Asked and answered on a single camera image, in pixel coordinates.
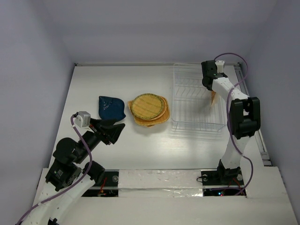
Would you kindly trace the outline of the triangular woven orange plate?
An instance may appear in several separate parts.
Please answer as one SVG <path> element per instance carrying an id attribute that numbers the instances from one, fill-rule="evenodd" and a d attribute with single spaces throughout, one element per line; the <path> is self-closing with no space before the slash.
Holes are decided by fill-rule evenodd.
<path id="1" fill-rule="evenodd" d="M 133 111 L 131 109 L 131 106 L 133 104 L 133 100 L 128 101 L 127 104 L 128 104 L 128 108 L 129 108 L 131 114 L 133 115 L 133 118 L 134 118 L 134 121 L 135 121 L 136 124 L 138 124 L 140 126 L 145 126 L 145 127 L 152 127 L 152 126 L 155 125 L 155 123 L 153 121 L 140 119 L 140 118 L 136 117 L 133 114 Z"/>

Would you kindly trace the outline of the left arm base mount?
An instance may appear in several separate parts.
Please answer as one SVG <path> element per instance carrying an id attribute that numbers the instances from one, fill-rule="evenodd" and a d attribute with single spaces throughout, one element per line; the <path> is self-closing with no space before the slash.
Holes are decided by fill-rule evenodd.
<path id="1" fill-rule="evenodd" d="M 118 197 L 119 170 L 107 170 L 103 180 L 89 188 L 82 197 Z"/>

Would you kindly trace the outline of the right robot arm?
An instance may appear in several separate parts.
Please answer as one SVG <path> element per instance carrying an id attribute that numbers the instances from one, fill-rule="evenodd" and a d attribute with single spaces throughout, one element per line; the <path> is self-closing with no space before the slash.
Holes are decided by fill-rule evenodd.
<path id="1" fill-rule="evenodd" d="M 205 185 L 228 185 L 241 175 L 240 161 L 250 138 L 261 127 L 260 100 L 240 91 L 224 73 L 224 61 L 201 63 L 202 84 L 226 102 L 227 128 L 230 134 L 224 155 L 214 171 L 203 172 Z"/>

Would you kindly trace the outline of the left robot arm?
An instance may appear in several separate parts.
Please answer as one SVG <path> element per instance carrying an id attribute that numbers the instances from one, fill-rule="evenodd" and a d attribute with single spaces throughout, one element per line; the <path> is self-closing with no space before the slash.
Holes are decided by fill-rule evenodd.
<path id="1" fill-rule="evenodd" d="M 116 143 L 125 124 L 92 119 L 87 112 L 73 114 L 70 122 L 79 141 L 58 141 L 38 201 L 19 219 L 20 225 L 60 225 L 89 188 L 104 183 L 105 169 L 91 152 L 99 143 Z"/>

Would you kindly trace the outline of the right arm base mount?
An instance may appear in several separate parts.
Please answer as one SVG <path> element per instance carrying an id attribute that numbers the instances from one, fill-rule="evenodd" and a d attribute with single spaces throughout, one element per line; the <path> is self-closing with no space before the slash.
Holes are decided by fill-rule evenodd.
<path id="1" fill-rule="evenodd" d="M 226 178 L 221 180 L 217 170 L 204 170 L 196 179 L 202 184 L 203 196 L 247 196 L 243 179 Z"/>

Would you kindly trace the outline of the dark blue plate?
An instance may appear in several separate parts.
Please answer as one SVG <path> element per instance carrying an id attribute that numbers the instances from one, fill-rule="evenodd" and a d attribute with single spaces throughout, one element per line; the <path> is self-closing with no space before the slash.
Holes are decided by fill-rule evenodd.
<path id="1" fill-rule="evenodd" d="M 124 113 L 125 103 L 115 97 L 98 97 L 98 114 L 102 120 L 116 120 L 117 122 L 126 118 Z"/>

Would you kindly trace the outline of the small orange woven plate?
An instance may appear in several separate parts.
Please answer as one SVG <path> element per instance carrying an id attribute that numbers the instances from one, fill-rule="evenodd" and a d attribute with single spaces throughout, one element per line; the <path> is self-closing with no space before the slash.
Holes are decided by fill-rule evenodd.
<path id="1" fill-rule="evenodd" d="M 210 96 L 210 109 L 213 108 L 214 104 L 216 103 L 216 100 L 218 98 L 218 94 L 215 91 L 211 91 Z"/>

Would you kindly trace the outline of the yellow round woven plate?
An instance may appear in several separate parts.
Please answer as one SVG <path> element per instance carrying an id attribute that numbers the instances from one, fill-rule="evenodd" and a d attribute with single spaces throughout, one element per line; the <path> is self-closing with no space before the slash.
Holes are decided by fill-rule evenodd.
<path id="1" fill-rule="evenodd" d="M 157 117 L 165 108 L 162 98 L 152 93 L 145 93 L 133 100 L 131 109 L 133 114 L 143 120 Z"/>

